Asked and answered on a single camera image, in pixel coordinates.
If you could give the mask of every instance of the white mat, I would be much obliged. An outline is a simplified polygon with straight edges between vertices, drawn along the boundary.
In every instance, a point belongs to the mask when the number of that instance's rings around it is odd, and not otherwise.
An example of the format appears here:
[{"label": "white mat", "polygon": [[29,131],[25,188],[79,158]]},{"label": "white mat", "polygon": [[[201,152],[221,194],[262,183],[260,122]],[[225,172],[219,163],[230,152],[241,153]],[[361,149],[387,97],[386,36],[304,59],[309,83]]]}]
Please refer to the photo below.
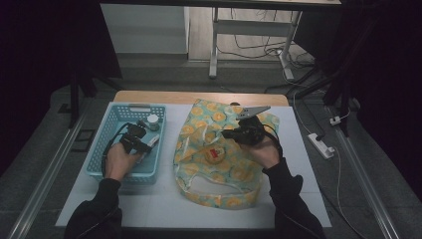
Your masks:
[{"label": "white mat", "polygon": [[[174,179],[173,155],[178,134],[191,105],[166,105],[167,122],[160,158],[158,179],[152,186],[122,188],[119,192],[123,227],[142,228],[274,228],[275,206],[269,195],[270,183],[264,175],[257,205],[243,210],[224,210],[193,203],[180,195]],[[292,175],[304,178],[301,197],[323,227],[330,227],[317,181],[301,137],[293,109],[272,107],[280,118],[279,137]],[[56,226],[66,226],[72,213],[84,200],[92,200],[98,183],[85,173],[86,160],[66,201]]]}]

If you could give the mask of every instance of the black sleeve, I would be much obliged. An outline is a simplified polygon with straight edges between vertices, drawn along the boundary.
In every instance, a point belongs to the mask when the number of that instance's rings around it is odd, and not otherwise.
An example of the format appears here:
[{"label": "black sleeve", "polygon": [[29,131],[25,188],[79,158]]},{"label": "black sleeve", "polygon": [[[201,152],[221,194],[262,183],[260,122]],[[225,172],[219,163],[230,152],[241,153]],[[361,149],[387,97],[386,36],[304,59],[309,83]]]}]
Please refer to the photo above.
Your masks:
[{"label": "black sleeve", "polygon": [[120,238],[121,210],[118,208],[120,182],[106,178],[92,201],[84,201],[72,214],[65,239]]},{"label": "black sleeve", "polygon": [[281,238],[325,238],[318,219],[301,199],[303,178],[292,177],[285,158],[263,172],[270,179],[270,195],[276,206],[276,230]]}]

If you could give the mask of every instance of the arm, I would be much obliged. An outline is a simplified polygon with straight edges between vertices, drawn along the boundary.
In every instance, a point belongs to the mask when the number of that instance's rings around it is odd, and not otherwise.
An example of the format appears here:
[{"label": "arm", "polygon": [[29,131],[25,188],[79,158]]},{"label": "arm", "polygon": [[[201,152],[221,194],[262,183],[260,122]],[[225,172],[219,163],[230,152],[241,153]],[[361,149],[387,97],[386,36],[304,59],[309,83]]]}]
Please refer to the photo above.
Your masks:
[{"label": "arm", "polygon": [[267,136],[254,146],[241,147],[254,155],[269,176],[270,195],[276,206],[275,226],[282,238],[325,238],[319,221],[300,197],[303,178],[292,177],[281,148]]},{"label": "arm", "polygon": [[73,213],[65,238],[120,238],[121,210],[118,189],[124,176],[133,168],[139,154],[126,154],[121,143],[107,154],[105,179],[92,201],[84,201]]}]

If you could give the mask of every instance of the hand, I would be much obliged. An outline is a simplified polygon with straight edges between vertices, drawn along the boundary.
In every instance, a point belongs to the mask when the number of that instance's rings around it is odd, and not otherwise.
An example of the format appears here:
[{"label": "hand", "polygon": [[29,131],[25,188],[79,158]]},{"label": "hand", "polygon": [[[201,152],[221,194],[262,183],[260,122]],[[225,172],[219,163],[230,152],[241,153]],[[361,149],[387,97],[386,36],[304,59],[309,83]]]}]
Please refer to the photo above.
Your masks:
[{"label": "hand", "polygon": [[264,139],[253,146],[246,144],[239,144],[244,150],[249,151],[255,158],[255,161],[268,169],[280,162],[279,152],[273,141],[265,136]]},{"label": "hand", "polygon": [[137,159],[140,157],[141,153],[127,154],[124,151],[123,144],[121,144],[121,142],[116,143],[107,154],[105,178],[122,181],[124,176],[130,172]]}]

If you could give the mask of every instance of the blue plastic basket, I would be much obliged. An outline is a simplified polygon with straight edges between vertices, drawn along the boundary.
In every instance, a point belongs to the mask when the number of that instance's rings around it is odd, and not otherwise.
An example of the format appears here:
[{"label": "blue plastic basket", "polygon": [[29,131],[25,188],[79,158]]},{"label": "blue plastic basket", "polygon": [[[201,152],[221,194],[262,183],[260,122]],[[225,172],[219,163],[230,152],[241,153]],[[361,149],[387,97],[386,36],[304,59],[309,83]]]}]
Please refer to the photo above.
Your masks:
[{"label": "blue plastic basket", "polygon": [[106,145],[115,135],[119,128],[127,122],[136,124],[138,120],[147,123],[146,118],[150,115],[157,115],[159,130],[146,130],[142,142],[148,143],[153,137],[159,134],[159,142],[152,149],[141,163],[138,163],[132,171],[123,179],[124,184],[150,185],[155,183],[158,169],[159,156],[165,130],[165,106],[140,105],[129,103],[109,103],[105,116],[100,124],[99,130],[94,138],[93,145],[87,155],[89,160],[86,172],[88,175],[100,181],[103,179],[102,159]]}]

